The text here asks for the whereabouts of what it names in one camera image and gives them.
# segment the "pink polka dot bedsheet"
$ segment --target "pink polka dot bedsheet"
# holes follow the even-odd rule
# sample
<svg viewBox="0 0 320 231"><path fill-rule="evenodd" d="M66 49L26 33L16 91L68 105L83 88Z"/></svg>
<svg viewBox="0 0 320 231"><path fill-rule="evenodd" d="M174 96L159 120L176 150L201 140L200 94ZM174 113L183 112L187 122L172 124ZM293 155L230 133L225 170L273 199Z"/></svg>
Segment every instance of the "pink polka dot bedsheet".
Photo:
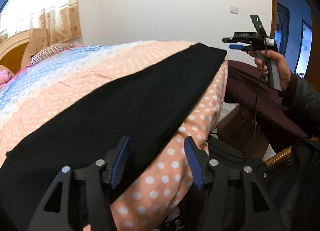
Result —
<svg viewBox="0 0 320 231"><path fill-rule="evenodd" d="M192 42L135 42L72 48L27 69L0 91L0 166L6 152L76 101L117 78L136 73L182 51ZM228 75L225 58L218 73L171 141L143 174L111 205L117 230L153 230L193 183L184 152L192 136L208 151Z"/></svg>

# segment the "curtain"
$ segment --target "curtain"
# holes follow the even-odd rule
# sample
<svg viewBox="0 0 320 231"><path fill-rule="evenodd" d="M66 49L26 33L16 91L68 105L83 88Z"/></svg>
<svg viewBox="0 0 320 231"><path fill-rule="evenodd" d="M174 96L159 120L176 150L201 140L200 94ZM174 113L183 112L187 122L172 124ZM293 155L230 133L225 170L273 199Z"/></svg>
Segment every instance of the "curtain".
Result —
<svg viewBox="0 0 320 231"><path fill-rule="evenodd" d="M29 30L32 56L54 43L81 36L78 0L9 0L0 14L0 44Z"/></svg>

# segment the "pillow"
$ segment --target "pillow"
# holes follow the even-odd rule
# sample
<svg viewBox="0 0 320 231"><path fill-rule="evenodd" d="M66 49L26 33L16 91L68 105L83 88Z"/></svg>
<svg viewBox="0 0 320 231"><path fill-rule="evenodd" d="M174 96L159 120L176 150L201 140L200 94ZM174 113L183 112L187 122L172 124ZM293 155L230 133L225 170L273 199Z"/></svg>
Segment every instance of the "pillow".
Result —
<svg viewBox="0 0 320 231"><path fill-rule="evenodd" d="M28 66L32 67L41 61L44 61L62 51L73 48L74 46L75 45L72 42L53 44L32 56Z"/></svg>
<svg viewBox="0 0 320 231"><path fill-rule="evenodd" d="M0 85L7 83L11 79L9 70L0 70Z"/></svg>

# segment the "wicker chair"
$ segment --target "wicker chair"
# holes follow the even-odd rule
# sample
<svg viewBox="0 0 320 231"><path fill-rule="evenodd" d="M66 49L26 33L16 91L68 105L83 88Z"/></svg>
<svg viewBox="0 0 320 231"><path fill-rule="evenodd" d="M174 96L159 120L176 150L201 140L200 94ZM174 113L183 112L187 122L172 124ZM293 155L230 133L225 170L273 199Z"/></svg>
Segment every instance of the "wicker chair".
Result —
<svg viewBox="0 0 320 231"><path fill-rule="evenodd" d="M311 140L320 141L319 138L311 138ZM270 159L266 160L266 164L268 167L270 167L272 170L278 169L281 165L292 165L293 159L291 155L291 146L287 149L284 149L280 153L277 153L276 155L272 156Z"/></svg>
<svg viewBox="0 0 320 231"><path fill-rule="evenodd" d="M259 127L253 145L254 116L241 105L237 105L217 125L219 140L240 150L246 155L262 159L269 142Z"/></svg>

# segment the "wooden door frame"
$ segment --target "wooden door frame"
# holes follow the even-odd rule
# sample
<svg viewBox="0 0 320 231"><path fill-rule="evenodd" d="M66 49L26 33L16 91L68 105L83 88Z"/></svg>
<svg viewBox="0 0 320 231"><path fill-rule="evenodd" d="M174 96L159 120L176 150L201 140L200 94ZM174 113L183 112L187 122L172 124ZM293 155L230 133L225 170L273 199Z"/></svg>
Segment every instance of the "wooden door frame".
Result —
<svg viewBox="0 0 320 231"><path fill-rule="evenodd" d="M272 1L272 16L271 16L271 30L270 36L275 37L276 25L277 25L277 0Z"/></svg>
<svg viewBox="0 0 320 231"><path fill-rule="evenodd" d="M316 91L320 92L320 22L317 16L311 12L312 16L312 42L309 63L304 79L308 81Z"/></svg>

